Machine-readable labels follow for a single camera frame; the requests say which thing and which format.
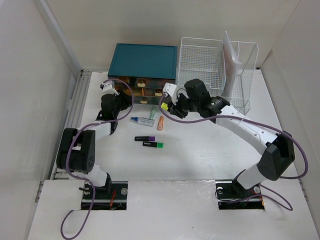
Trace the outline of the teal desktop drawer cabinet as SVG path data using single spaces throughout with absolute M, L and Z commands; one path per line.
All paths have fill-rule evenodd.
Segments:
M 109 79 L 127 83 L 136 104 L 157 105 L 166 83 L 176 83 L 178 47 L 117 43 Z

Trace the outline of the purple cap black highlighter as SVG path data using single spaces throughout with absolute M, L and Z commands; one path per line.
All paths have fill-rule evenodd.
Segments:
M 154 142 L 156 138 L 154 136 L 135 136 L 134 140 L 137 142 Z

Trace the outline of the green cap black highlighter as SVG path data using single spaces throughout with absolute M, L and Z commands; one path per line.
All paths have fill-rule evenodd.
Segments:
M 151 147 L 151 148 L 163 148 L 164 144 L 161 142 L 154 142 L 154 141 L 144 141 L 142 143 L 144 147 Z

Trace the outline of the clear mesh zipper pouch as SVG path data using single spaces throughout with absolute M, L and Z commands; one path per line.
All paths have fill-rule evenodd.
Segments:
M 240 62 L 238 54 L 232 46 L 232 42 L 227 31 L 224 32 L 220 48 L 224 73 L 224 88 L 221 96 L 231 99 L 235 81 L 242 67 L 242 63 Z

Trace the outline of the yellow cap black highlighter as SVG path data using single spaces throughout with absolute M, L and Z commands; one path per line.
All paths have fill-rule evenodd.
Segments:
M 163 102 L 163 103 L 161 104 L 161 108 L 162 108 L 163 110 L 165 110 L 165 111 L 168 111 L 168 109 L 169 109 L 168 104 L 165 103 L 165 102 Z

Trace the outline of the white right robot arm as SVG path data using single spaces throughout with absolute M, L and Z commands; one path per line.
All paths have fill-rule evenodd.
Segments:
M 293 140 L 288 133 L 259 126 L 238 112 L 226 99 L 210 96 L 200 79 L 185 83 L 185 94 L 173 83 L 166 83 L 162 90 L 171 100 L 166 110 L 180 119 L 188 113 L 199 113 L 203 118 L 224 127 L 249 143 L 261 155 L 258 163 L 239 173 L 232 181 L 232 193 L 243 197 L 252 187 L 265 180 L 276 181 L 295 160 Z

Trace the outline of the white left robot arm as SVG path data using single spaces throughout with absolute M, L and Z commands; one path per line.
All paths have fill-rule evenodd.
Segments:
M 95 125 L 83 131 L 69 127 L 62 133 L 56 157 L 57 168 L 69 169 L 75 176 L 91 181 L 95 186 L 94 192 L 103 199 L 111 195 L 112 180 L 95 164 L 96 142 L 116 131 L 119 113 L 131 107 L 132 103 L 132 96 L 123 90 L 104 94 Z

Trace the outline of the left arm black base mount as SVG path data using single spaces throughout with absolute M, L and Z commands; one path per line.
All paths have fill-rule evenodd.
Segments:
M 92 210 L 124 211 L 127 209 L 129 183 L 107 179 L 107 186 L 95 187 L 95 197 Z M 81 210 L 89 210 L 93 199 L 93 188 L 85 182 L 82 191 Z

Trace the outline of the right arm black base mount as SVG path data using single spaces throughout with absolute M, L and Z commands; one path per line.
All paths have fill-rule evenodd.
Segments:
M 244 189 L 235 179 L 215 180 L 219 210 L 264 210 L 259 184 Z

